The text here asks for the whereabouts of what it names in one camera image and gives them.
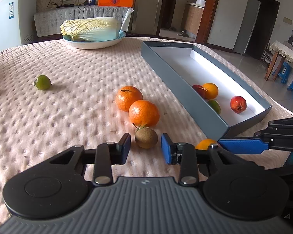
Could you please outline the white chest freezer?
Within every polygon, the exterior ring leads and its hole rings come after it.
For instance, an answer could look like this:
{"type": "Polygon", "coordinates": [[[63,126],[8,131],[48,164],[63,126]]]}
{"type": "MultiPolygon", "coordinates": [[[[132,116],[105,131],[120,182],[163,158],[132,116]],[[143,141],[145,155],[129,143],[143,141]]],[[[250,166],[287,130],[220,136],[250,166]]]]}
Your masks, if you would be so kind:
{"type": "Polygon", "coordinates": [[[0,0],[0,52],[34,41],[36,0],[0,0]]]}

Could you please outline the brown kiwi fruit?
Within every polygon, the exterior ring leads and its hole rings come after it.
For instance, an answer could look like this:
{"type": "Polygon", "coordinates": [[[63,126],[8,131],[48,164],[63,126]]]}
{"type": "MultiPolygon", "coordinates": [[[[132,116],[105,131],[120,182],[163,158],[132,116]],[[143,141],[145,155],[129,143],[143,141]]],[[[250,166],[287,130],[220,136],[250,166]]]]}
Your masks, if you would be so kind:
{"type": "Polygon", "coordinates": [[[135,133],[135,142],[140,148],[150,149],[157,144],[158,136],[151,128],[140,128],[135,133]]]}

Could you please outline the mandarin orange with stem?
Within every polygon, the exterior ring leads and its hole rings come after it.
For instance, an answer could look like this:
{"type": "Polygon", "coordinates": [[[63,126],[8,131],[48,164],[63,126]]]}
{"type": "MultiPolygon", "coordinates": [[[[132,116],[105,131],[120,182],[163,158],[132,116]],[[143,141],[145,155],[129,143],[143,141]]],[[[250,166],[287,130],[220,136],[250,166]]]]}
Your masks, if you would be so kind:
{"type": "Polygon", "coordinates": [[[120,88],[116,94],[115,101],[118,106],[118,109],[128,112],[130,106],[138,100],[142,100],[143,95],[134,86],[124,86],[120,88]]]}

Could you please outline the napa cabbage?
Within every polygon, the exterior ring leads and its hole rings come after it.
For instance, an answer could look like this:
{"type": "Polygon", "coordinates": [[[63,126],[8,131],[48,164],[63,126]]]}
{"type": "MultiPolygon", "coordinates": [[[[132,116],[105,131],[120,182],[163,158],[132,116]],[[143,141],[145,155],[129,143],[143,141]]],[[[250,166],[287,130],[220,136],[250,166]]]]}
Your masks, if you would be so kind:
{"type": "Polygon", "coordinates": [[[107,41],[118,38],[121,23],[113,17],[66,20],[60,25],[63,36],[72,41],[107,41]]]}

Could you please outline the grey rectangular box tray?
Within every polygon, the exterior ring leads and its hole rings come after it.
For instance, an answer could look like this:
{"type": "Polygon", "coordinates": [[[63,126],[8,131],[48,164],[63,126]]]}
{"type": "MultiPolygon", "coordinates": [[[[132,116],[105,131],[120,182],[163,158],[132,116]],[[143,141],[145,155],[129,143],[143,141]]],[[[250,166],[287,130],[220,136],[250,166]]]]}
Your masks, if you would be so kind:
{"type": "Polygon", "coordinates": [[[235,137],[260,123],[272,108],[226,65],[193,44],[143,41],[141,55],[208,138],[235,137]],[[220,115],[192,88],[205,83],[214,83],[219,89],[220,115]],[[231,109],[234,96],[246,100],[244,112],[231,109]]]}

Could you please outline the wooden side table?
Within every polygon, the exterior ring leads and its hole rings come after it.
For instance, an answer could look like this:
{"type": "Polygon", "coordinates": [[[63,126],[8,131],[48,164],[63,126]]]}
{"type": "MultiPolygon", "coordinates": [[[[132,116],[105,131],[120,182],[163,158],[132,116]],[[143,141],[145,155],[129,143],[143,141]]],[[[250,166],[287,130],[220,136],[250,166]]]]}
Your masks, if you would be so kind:
{"type": "Polygon", "coordinates": [[[284,61],[288,61],[293,66],[293,47],[288,42],[281,43],[279,41],[274,41],[272,45],[269,46],[269,50],[274,51],[274,55],[272,57],[272,61],[264,77],[265,81],[269,79],[272,73],[272,70],[274,66],[276,65],[276,62],[278,61],[279,57],[280,57],[280,61],[277,64],[277,68],[275,70],[273,80],[276,80],[277,75],[284,61]]]}

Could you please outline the pink quilted table cover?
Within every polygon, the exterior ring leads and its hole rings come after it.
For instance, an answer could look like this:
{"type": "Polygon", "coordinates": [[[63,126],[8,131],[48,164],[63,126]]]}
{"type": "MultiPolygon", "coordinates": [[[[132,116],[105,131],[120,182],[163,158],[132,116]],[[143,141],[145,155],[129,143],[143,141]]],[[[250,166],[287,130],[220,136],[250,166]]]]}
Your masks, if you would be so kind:
{"type": "Polygon", "coordinates": [[[293,165],[286,165],[293,113],[193,44],[272,106],[260,123],[220,139],[259,138],[269,150],[234,154],[215,140],[196,149],[198,183],[180,185],[180,166],[164,160],[162,134],[194,147],[208,137],[144,60],[143,41],[161,42],[126,37],[91,51],[60,40],[0,52],[0,233],[293,233],[293,165]],[[50,78],[50,89],[34,86],[39,75],[50,78]],[[124,86],[157,106],[155,126],[136,126],[118,109],[124,86]],[[157,133],[153,148],[136,144],[140,128],[157,133]],[[113,184],[94,185],[97,146],[125,133],[126,163],[112,165],[113,184]]]}

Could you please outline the blue plastic stool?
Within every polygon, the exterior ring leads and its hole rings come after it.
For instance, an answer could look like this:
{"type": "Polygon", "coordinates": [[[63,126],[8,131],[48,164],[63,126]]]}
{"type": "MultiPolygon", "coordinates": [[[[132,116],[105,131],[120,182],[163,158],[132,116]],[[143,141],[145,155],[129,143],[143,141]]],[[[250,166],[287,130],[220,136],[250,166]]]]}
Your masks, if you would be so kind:
{"type": "Polygon", "coordinates": [[[287,90],[293,92],[293,66],[291,63],[283,62],[280,68],[275,69],[272,73],[273,79],[279,77],[281,83],[287,85],[287,90]]]}

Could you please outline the round orange tomato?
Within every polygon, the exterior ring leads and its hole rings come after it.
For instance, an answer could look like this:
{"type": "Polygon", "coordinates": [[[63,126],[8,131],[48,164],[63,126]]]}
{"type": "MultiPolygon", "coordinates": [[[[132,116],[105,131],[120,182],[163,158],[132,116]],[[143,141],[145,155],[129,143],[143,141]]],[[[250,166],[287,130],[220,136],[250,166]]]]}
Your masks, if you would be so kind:
{"type": "Polygon", "coordinates": [[[206,90],[205,99],[216,99],[219,94],[219,89],[214,83],[205,83],[203,88],[206,90]]]}

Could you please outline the wooden kitchen cabinet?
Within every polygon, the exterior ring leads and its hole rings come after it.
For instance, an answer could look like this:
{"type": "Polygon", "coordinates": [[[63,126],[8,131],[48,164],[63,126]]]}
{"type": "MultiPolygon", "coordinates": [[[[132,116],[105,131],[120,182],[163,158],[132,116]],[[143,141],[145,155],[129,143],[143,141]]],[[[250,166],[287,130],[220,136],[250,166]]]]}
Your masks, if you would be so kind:
{"type": "Polygon", "coordinates": [[[203,12],[204,7],[198,6],[194,3],[186,3],[181,22],[181,29],[184,30],[190,38],[197,36],[203,12]]]}

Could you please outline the green tomato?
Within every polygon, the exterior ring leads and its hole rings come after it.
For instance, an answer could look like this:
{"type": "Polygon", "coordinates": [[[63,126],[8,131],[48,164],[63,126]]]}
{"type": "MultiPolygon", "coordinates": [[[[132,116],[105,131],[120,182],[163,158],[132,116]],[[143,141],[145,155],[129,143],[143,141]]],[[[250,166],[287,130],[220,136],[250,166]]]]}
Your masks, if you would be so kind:
{"type": "Polygon", "coordinates": [[[219,103],[214,100],[214,99],[211,99],[211,100],[208,100],[207,103],[210,105],[210,107],[218,114],[220,115],[221,114],[221,107],[219,105],[219,103]]]}
{"type": "Polygon", "coordinates": [[[34,81],[34,86],[38,90],[48,90],[52,86],[51,80],[46,75],[39,75],[34,81]]]}

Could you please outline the red tomato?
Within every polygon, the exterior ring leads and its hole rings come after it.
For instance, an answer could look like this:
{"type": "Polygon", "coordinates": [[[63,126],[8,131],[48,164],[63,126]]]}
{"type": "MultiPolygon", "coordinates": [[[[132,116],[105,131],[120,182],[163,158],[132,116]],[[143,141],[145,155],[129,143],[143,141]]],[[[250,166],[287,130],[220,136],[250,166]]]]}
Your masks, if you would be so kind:
{"type": "Polygon", "coordinates": [[[203,86],[201,85],[192,85],[192,88],[203,98],[205,99],[206,94],[207,94],[207,89],[205,89],[203,86]]]}
{"type": "Polygon", "coordinates": [[[242,113],[247,109],[247,102],[241,96],[234,96],[230,100],[230,107],[235,113],[242,113]]]}

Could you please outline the light blue ceramic plate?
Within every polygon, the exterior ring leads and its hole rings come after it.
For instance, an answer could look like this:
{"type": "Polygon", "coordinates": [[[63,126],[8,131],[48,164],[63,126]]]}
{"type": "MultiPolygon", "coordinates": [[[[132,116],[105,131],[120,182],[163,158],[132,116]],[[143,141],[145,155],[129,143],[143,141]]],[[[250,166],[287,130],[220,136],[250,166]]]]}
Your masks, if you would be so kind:
{"type": "Polygon", "coordinates": [[[103,49],[107,47],[111,47],[113,45],[116,45],[122,41],[126,37],[126,32],[120,30],[119,36],[116,39],[113,40],[107,40],[107,41],[98,41],[98,42],[92,42],[92,41],[72,41],[72,39],[65,35],[63,36],[63,40],[70,46],[81,49],[81,50],[94,50],[94,49],[103,49]]]}

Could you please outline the yellow orange tomato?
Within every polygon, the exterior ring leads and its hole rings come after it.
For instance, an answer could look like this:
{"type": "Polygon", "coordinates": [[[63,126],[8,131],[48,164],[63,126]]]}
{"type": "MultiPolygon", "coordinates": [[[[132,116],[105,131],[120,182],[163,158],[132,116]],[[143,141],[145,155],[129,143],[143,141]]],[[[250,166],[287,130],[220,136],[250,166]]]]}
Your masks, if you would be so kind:
{"type": "Polygon", "coordinates": [[[208,149],[208,147],[211,145],[211,144],[215,144],[215,143],[217,143],[217,141],[215,141],[215,140],[213,140],[213,139],[209,139],[209,138],[207,138],[207,139],[204,139],[204,140],[202,140],[202,141],[200,141],[196,146],[195,146],[195,148],[197,149],[197,150],[207,150],[208,149]]]}

